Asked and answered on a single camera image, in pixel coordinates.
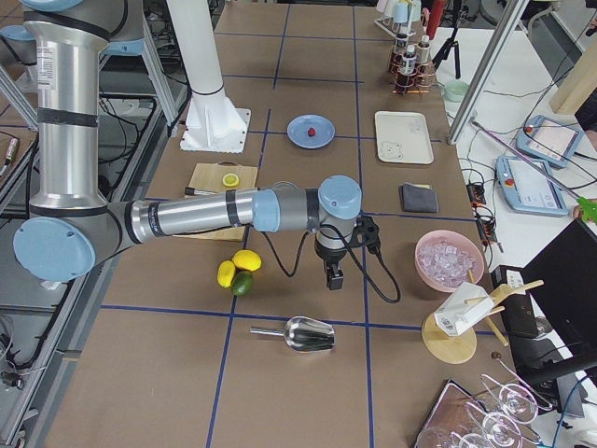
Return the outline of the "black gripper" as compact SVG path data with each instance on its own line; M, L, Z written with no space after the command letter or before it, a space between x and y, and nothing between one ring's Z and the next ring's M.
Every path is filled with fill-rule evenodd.
M314 243L315 253L326 264L326 286L329 290L340 290L344 275L339 262L346 256L345 244L338 238L317 235Z

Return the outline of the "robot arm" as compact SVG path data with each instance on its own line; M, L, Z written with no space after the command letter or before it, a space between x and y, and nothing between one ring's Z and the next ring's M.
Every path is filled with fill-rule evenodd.
M99 58L132 24L132 9L118 1L27 1L23 21L36 41L40 151L39 191L13 237L23 268L67 282L153 238L252 226L312 233L328 287L341 287L340 260L361 209L353 179L334 175L315 189L280 182L177 201L111 203L98 188Z

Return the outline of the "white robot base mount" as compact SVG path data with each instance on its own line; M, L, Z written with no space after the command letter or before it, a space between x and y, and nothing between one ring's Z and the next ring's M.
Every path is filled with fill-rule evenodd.
M167 2L191 90L180 147L185 151L241 153L251 111L226 95L208 4Z

